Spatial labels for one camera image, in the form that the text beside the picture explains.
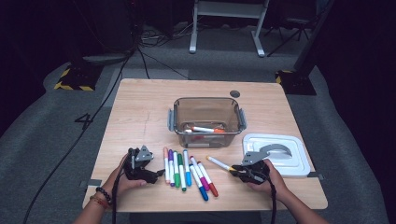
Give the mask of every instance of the white plastic tray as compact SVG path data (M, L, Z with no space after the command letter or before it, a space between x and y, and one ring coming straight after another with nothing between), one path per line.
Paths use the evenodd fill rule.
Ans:
M311 171L303 143L294 136L249 133L243 139L244 154L261 151L262 147L280 144L279 149L270 150L263 159L269 159L284 177L307 177Z

